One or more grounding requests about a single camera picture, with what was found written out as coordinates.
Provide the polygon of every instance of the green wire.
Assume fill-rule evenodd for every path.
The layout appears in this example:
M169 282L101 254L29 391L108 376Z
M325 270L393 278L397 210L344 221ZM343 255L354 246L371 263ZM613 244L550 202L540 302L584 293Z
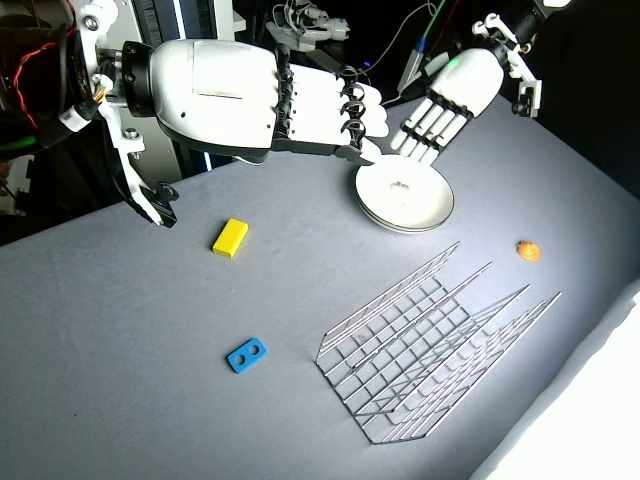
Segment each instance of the green wire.
M25 147L29 147L31 145L35 145L36 137L30 135L28 137L21 138L20 140L16 140L15 142L5 143L4 145L0 145L0 152L7 152L10 150L20 150Z
M431 17L431 20L429 21L429 25L427 25L427 28L424 30L424 33L422 34L422 38L426 39L427 35L429 35L429 32L431 31L431 27L433 27L433 24L436 21L436 18L438 18L438 14L440 13L440 10L442 10L442 7L444 7L444 4L447 3L447 0L442 0L440 2L440 5L438 5L438 8L436 9L436 13L433 14L433 17Z

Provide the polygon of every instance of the white robotic hand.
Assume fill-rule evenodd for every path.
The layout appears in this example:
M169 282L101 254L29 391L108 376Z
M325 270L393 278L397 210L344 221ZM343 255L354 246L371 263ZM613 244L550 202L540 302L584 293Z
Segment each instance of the white robotic hand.
M401 155L432 163L460 130L493 101L502 85L503 70L512 78L521 79L514 113L537 115L542 84L524 63L516 36L496 14L477 22L472 31L487 40L486 45L465 50L437 74L424 101L391 141L391 148Z
M284 46L274 55L237 42L175 40L153 52L150 72L146 110L196 150L252 159L288 150L370 164L380 150L365 137L389 133L376 89L291 65ZM148 95L134 95L130 109L145 109Z

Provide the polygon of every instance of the red wire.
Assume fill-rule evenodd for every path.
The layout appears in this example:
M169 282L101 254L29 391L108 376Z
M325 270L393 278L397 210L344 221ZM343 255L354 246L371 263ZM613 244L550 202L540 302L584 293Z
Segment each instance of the red wire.
M449 25L449 22L451 22L451 19L453 18L453 12L456 11L456 7L458 6L458 2L459 1L460 0L456 0L456 3L453 4L453 8L449 12L449 15L447 15L447 19L445 20L444 25L440 29L440 35L438 35L438 38L436 39L435 43L433 44L433 47L431 47L431 50L429 50L429 54L435 52L436 47L438 46L438 43L440 43L440 40L442 39L442 35L444 34L444 31L447 29L447 26Z
M67 31L67 36L69 36L69 35L73 34L76 31L75 10L73 9L73 5L71 5L69 0L65 0L65 1L66 1L67 5L69 6L69 8L71 9L71 12L73 13L73 17L74 17L74 23L71 26L71 28L69 28L69 30ZM27 61L31 57L35 57L36 55L41 54L45 50L48 50L49 48L53 48L53 47L55 47L57 45L58 45L57 42L46 42L42 46L40 46L40 48L38 48L37 50L34 50L32 52L29 52L29 53L23 55L22 58L20 58L20 63L18 65L18 68L16 69L16 73L15 73L15 75L13 77L13 87L16 89L16 94L17 94L18 100L20 102L20 109L27 116L27 118L29 119L29 122L31 123L31 126L33 127L34 130L38 130L39 127L38 127L38 124L36 123L35 118L33 118L33 116L29 113L29 110L27 109L27 104L25 103L25 100L24 100L24 95L22 95L22 92L20 91L20 75L22 74L22 68L24 67L25 63L27 63Z

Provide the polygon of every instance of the gray panel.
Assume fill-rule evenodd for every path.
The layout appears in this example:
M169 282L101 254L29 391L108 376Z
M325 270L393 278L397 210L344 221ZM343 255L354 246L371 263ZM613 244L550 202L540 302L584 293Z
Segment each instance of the gray panel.
M436 167L456 208L424 235L369 221L345 161L277 153L179 183L171 230L121 204L2 248L0 478L468 477L638 277L640 204L501 99ZM231 216L250 224L233 260L210 251ZM370 446L319 342L457 240L443 283L494 261L465 306L564 296L433 436ZM253 336L269 353L236 375L224 356Z

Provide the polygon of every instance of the blue block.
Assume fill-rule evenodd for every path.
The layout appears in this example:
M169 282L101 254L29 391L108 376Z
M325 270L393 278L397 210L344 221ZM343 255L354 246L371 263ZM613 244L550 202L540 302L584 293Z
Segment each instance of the blue block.
M242 373L266 354L267 347L257 338L252 338L227 355L227 362L229 362L234 372Z

